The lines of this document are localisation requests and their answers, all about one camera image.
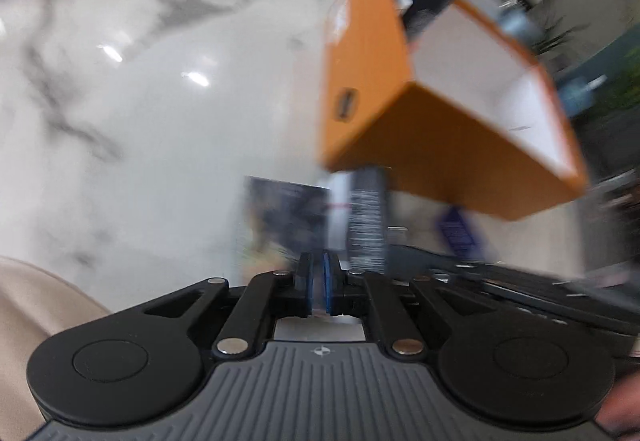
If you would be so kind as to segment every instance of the black circular pad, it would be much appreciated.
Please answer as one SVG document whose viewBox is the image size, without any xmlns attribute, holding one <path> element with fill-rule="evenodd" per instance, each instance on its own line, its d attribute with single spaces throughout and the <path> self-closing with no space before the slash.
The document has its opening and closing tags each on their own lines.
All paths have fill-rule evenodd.
<svg viewBox="0 0 640 441">
<path fill-rule="evenodd" d="M 146 350 L 124 340 L 102 340 L 80 349 L 74 356 L 78 374 L 91 381 L 120 381 L 139 373 L 149 359 Z"/>
<path fill-rule="evenodd" d="M 181 405 L 202 376 L 198 348 L 168 318 L 118 313 L 40 344 L 27 366 L 31 393 L 52 417 L 120 427 Z"/>
<path fill-rule="evenodd" d="M 609 353 L 586 334 L 515 310 L 462 319 L 438 369 L 464 405 L 521 427 L 593 417 L 614 377 Z"/>
<path fill-rule="evenodd" d="M 544 379 L 565 370 L 569 359 L 562 347 L 540 338 L 512 338 L 494 349 L 494 360 L 513 376 Z"/>
</svg>

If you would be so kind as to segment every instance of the gray ribbed plate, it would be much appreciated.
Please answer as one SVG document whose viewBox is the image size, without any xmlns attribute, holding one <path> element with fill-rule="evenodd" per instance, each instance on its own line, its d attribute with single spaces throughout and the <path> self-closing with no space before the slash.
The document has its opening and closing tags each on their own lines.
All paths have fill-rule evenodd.
<svg viewBox="0 0 640 441">
<path fill-rule="evenodd" d="M 253 360 L 220 364 L 184 408 L 145 426 L 85 431 L 56 422 L 34 441 L 604 441 L 585 423 L 523 433 L 482 423 L 442 394 L 427 368 L 374 344 L 270 342 Z"/>
</svg>

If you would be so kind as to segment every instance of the person's leg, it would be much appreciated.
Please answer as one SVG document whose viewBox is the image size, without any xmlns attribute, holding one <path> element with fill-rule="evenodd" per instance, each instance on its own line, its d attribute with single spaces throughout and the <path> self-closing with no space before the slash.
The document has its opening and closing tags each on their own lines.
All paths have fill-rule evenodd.
<svg viewBox="0 0 640 441">
<path fill-rule="evenodd" d="M 20 441 L 43 422 L 27 386 L 29 356 L 47 337 L 109 312 L 60 278 L 0 257 L 0 439 Z"/>
</svg>

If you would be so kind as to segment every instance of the box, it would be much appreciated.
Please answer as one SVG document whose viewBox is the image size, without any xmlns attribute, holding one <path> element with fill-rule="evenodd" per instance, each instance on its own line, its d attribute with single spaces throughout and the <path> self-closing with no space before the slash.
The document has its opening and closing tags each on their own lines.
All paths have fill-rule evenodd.
<svg viewBox="0 0 640 441">
<path fill-rule="evenodd" d="M 411 47 L 394 0 L 339 0 L 326 27 L 321 161 L 517 219 L 583 193 L 585 168 L 536 57 L 465 0 Z"/>
</svg>

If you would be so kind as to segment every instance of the kitchen counter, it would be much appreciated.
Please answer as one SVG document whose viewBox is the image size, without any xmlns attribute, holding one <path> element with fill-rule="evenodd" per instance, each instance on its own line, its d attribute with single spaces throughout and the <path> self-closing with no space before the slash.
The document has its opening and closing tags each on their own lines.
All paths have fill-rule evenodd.
<svg viewBox="0 0 640 441">
<path fill-rule="evenodd" d="M 246 175 L 314 183 L 334 0 L 0 0 L 0 255 L 113 310 L 238 284 Z M 437 204 L 399 196 L 440 249 Z M 497 257 L 580 271 L 571 206 L 478 222 Z"/>
</svg>

